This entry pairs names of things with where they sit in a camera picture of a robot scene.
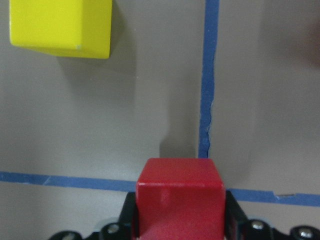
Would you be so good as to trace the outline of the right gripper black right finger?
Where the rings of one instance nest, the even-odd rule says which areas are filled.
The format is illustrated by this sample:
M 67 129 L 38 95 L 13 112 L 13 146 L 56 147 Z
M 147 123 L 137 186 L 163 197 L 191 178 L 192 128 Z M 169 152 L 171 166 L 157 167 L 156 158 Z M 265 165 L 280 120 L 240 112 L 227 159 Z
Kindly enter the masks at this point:
M 227 240 L 272 240 L 271 227 L 260 219 L 249 219 L 233 194 L 225 199 L 224 235 Z

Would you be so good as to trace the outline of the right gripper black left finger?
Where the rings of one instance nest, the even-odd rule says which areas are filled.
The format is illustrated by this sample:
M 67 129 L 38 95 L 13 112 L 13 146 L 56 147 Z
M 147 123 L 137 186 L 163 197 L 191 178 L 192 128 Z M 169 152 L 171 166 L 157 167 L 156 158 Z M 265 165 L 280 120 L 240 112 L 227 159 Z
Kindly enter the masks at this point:
M 136 240 L 137 206 L 136 194 L 128 192 L 120 215 L 115 222 L 103 226 L 96 234 L 95 240 Z

